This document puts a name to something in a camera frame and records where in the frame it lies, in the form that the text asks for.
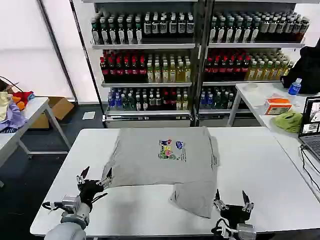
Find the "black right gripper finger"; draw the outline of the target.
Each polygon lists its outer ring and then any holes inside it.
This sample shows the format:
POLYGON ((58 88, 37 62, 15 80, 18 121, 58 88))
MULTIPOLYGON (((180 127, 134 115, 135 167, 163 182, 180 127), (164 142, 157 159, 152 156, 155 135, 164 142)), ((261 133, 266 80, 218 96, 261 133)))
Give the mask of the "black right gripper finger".
POLYGON ((249 196, 245 193, 244 190, 242 191, 242 197, 244 201, 242 211, 250 213, 254 209, 254 203, 250 201, 249 196))
POLYGON ((229 209, 229 207, 221 200, 220 192, 218 189, 216 190, 216 193, 215 193, 215 196, 214 196, 212 203, 215 206, 215 208, 219 211, 229 209))

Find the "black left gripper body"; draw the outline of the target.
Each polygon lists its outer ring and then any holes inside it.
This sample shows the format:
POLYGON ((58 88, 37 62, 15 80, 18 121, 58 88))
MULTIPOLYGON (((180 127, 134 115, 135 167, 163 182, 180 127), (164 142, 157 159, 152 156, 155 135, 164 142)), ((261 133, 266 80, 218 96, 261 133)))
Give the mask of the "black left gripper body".
POLYGON ((79 180, 78 190, 81 203, 86 204, 89 208, 93 207, 95 195, 103 192, 104 185, 99 180, 79 180))

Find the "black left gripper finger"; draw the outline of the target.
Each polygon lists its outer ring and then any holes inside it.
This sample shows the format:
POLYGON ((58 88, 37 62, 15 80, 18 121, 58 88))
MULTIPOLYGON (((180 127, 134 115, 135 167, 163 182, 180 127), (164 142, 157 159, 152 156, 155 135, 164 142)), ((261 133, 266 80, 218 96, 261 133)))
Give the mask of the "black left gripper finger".
POLYGON ((76 176, 76 180, 77 180, 77 185, 78 186, 84 186, 86 184, 86 176, 89 172, 90 167, 86 167, 81 173, 80 175, 76 176))
POLYGON ((112 177, 112 170, 113 170, 113 168, 111 167, 111 168, 108 170, 106 176, 105 176, 102 180, 99 180, 99 181, 96 183, 96 185, 98 185, 98 186, 100 186, 100 187, 102 187, 102 188, 108 188, 109 185, 110 185, 110 183, 112 182, 112 178, 113 178, 113 177, 112 177))

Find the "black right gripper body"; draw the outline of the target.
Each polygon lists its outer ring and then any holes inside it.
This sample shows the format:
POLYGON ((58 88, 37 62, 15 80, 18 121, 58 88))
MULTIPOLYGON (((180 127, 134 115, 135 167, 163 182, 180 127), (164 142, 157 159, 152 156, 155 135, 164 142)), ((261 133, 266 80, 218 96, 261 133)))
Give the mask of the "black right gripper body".
POLYGON ((227 204, 226 208, 220 210, 220 216, 227 219, 229 226, 236 226, 248 221, 251 213, 243 210, 243 206, 227 204))

